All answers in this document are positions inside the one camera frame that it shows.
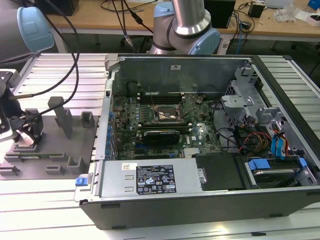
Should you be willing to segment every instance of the sticker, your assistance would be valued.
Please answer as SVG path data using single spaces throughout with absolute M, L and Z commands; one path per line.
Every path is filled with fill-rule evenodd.
M 121 169 L 122 170 L 136 170 L 137 165 L 138 164 L 136 162 L 134 162 L 134 163 L 122 163 Z
M 181 70 L 181 65 L 171 65 L 171 70 Z
M 136 164 L 136 189 L 139 195 L 176 193 L 174 166 L 137 166 Z

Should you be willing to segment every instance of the black box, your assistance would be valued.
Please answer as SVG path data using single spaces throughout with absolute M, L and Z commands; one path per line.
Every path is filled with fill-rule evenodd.
M 236 0 L 204 0 L 204 7 L 211 14 L 212 27 L 227 29 Z
M 51 0 L 66 16 L 72 16 L 79 4 L 79 0 Z M 57 12 L 44 0 L 35 0 L 35 6 L 44 14 L 57 14 Z

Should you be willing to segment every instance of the warning label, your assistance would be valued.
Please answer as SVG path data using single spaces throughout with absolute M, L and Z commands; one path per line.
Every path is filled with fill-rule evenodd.
M 174 166 L 137 166 L 136 189 L 139 195 L 176 193 Z

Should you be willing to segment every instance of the blue drive bracket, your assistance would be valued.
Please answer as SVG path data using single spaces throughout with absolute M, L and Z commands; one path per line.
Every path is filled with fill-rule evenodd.
M 248 164 L 251 171 L 271 168 L 266 158 L 252 159 L 251 161 L 248 162 Z

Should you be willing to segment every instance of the blue latch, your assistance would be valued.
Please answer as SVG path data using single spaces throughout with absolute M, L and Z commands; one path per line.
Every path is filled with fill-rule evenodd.
M 257 159 L 252 159 L 251 161 L 248 162 L 250 169 L 256 170 L 256 169 L 270 169 L 270 165 L 268 163 L 268 160 L 265 158 L 257 158 Z
M 306 162 L 306 160 L 304 159 L 304 158 L 300 158 L 299 159 L 299 162 L 300 162 L 300 165 L 301 165 L 301 167 L 304 169 L 306 166 L 307 166 L 307 162 Z
M 76 187 L 85 187 L 88 186 L 88 178 L 87 177 L 77 177 L 75 179 Z

